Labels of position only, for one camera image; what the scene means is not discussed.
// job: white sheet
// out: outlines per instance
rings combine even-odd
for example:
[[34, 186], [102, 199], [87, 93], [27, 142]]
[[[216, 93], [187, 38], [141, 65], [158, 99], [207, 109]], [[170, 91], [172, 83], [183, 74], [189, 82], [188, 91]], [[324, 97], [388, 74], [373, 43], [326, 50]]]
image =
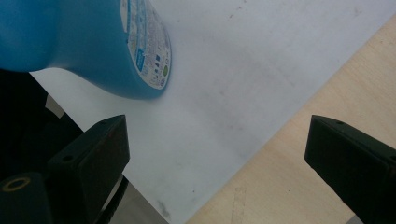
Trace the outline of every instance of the white sheet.
[[188, 220], [396, 11], [394, 0], [151, 0], [173, 50], [155, 101], [34, 73], [83, 129], [126, 114], [124, 174], [170, 223]]

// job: black mechanical part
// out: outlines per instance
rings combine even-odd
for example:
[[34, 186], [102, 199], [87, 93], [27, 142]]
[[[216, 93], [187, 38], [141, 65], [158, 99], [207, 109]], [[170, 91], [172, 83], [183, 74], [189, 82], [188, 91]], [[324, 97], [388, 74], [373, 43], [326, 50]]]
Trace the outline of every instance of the black mechanical part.
[[102, 212], [130, 159], [125, 117], [84, 133], [45, 107], [30, 74], [0, 69], [0, 87], [0, 223], [108, 222], [128, 185], [124, 177]]
[[49, 161], [51, 183], [66, 204], [65, 223], [94, 223], [129, 161], [125, 116], [93, 125]]
[[313, 116], [304, 158], [364, 223], [396, 223], [396, 150]]
[[53, 223], [40, 173], [14, 175], [0, 183], [1, 223]]

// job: blue detergent bottle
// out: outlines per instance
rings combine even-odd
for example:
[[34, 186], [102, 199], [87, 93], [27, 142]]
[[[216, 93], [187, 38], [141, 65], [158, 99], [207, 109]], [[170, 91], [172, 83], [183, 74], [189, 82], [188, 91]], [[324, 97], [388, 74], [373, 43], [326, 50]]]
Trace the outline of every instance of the blue detergent bottle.
[[164, 91], [171, 49], [149, 0], [2, 0], [0, 68], [71, 71], [120, 96]]

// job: wooden table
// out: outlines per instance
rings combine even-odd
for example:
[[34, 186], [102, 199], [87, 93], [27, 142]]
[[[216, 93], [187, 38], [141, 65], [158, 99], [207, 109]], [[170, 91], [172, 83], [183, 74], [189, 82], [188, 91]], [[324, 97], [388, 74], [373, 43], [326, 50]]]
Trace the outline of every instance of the wooden table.
[[353, 212], [304, 160], [311, 115], [396, 148], [396, 16], [189, 223], [347, 223]]

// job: bottle label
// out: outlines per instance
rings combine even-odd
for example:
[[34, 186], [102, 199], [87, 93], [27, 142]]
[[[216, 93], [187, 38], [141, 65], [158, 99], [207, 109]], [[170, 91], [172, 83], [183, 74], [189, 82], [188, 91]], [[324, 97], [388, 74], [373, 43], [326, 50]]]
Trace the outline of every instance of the bottle label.
[[122, 26], [128, 33], [128, 49], [139, 76], [161, 90], [171, 64], [169, 37], [149, 0], [120, 0]]

